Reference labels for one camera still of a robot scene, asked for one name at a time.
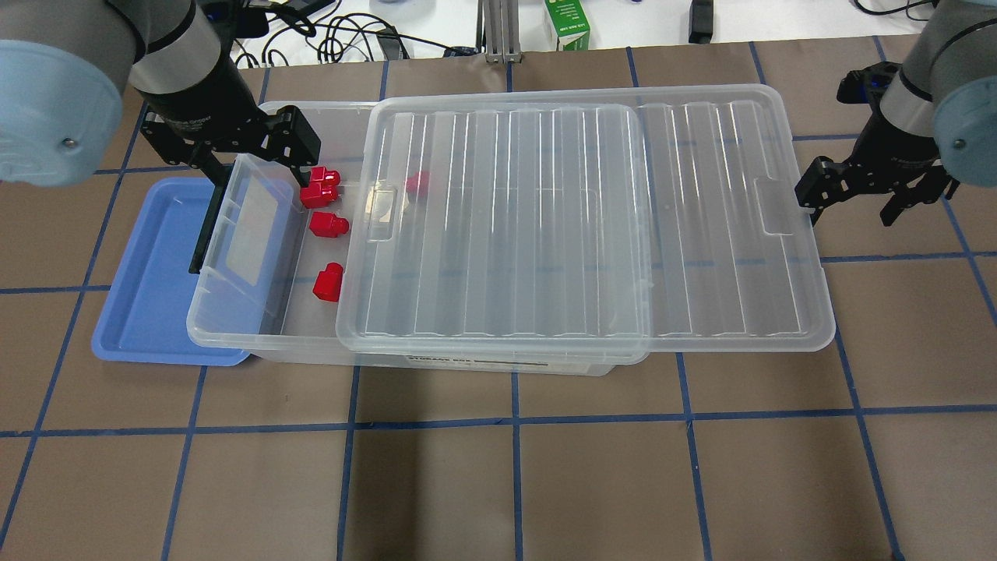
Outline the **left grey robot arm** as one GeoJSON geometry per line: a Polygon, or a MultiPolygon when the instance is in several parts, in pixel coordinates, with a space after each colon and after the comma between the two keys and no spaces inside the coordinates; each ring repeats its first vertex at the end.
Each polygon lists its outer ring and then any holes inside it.
{"type": "Polygon", "coordinates": [[[90,177],[132,86],[157,155],[214,184],[190,273],[202,269],[231,177],[218,153],[282,164],[309,185],[317,132],[295,106],[260,109],[196,1],[4,1],[1,12],[3,181],[68,187],[90,177]]]}

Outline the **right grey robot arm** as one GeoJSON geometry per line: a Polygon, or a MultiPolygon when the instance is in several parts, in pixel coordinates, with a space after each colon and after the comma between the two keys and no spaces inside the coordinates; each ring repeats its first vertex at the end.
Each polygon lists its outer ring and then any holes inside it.
{"type": "Polygon", "coordinates": [[[837,163],[816,157],[795,199],[817,221],[855,196],[886,195],[891,226],[907,209],[950,199],[964,184],[996,185],[996,8],[993,1],[939,1],[901,62],[848,72],[837,100],[870,117],[837,163]]]}

